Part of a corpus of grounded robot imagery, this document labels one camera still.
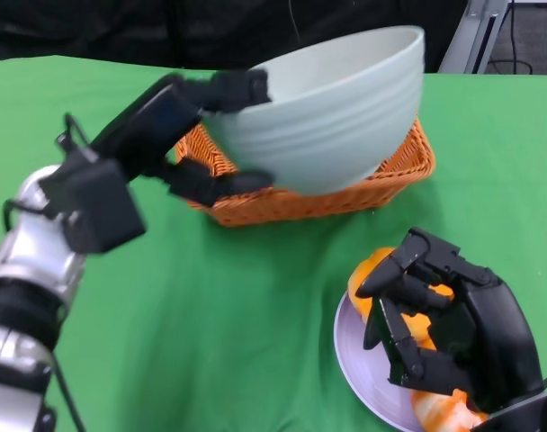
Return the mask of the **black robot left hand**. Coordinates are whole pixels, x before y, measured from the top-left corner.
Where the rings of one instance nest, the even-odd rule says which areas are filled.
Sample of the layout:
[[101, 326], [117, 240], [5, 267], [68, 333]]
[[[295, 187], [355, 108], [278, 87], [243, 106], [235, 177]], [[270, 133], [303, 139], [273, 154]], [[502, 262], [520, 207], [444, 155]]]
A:
[[212, 175], [200, 162], [186, 157], [172, 164], [166, 155], [204, 114], [268, 103], [267, 79], [262, 69], [218, 72], [209, 79], [167, 74], [108, 123], [90, 147], [117, 160], [127, 180], [156, 177], [169, 193], [208, 208], [222, 198], [258, 192], [274, 184], [272, 175], [256, 170]]

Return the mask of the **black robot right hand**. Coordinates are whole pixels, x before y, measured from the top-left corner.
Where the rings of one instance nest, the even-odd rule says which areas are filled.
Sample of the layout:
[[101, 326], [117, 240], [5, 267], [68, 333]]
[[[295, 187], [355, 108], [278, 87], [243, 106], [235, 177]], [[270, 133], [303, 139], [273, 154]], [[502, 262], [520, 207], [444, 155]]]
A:
[[383, 345], [391, 383], [485, 413], [543, 391], [534, 337], [508, 285], [454, 244], [412, 228], [355, 292], [372, 299], [363, 346]]

